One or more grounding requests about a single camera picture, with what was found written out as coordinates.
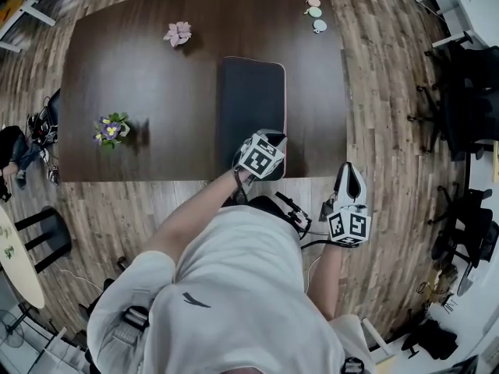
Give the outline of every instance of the jeans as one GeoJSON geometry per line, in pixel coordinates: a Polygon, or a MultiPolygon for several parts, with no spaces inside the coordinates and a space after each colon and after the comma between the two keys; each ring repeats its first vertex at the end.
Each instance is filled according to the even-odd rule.
{"type": "Polygon", "coordinates": [[[31,162],[37,159],[40,147],[36,143],[31,143],[28,147],[24,135],[19,135],[12,148],[11,161],[17,164],[20,171],[25,171],[31,162]]]}

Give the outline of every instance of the fan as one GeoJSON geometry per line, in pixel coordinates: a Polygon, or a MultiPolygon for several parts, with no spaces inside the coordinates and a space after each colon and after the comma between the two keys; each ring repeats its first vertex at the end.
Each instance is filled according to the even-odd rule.
{"type": "Polygon", "coordinates": [[[19,324],[24,317],[22,315],[19,320],[11,312],[0,310],[0,344],[5,342],[11,348],[21,347],[24,343],[24,331],[19,324]]]}

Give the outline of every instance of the sneaker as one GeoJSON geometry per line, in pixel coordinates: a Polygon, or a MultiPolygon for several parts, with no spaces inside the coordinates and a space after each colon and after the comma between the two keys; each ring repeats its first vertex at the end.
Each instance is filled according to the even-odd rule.
{"type": "Polygon", "coordinates": [[[26,187],[26,171],[18,171],[15,180],[17,186],[24,190],[26,187]]]}

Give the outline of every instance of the logo on shirt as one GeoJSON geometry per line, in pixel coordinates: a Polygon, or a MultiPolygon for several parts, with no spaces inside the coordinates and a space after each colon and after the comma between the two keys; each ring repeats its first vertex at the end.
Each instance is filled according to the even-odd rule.
{"type": "Polygon", "coordinates": [[[189,292],[184,292],[182,295],[185,298],[184,302],[187,302],[187,303],[189,303],[191,305],[195,305],[195,306],[201,306],[202,308],[211,308],[211,306],[205,305],[204,303],[199,302],[196,299],[194,299],[192,296],[190,296],[189,292]]]}

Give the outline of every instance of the dark wooden table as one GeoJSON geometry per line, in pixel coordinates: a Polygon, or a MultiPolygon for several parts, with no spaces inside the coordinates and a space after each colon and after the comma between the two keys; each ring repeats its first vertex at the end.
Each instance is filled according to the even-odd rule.
{"type": "Polygon", "coordinates": [[[286,70],[287,177],[335,175],[346,156],[340,35],[330,0],[322,34],[306,0],[128,0],[80,19],[65,58],[59,119],[66,182],[201,180],[218,175],[217,74],[234,55],[286,70]],[[168,24],[193,38],[173,49],[168,24]],[[127,112],[128,145],[102,150],[94,121],[127,112]]]}

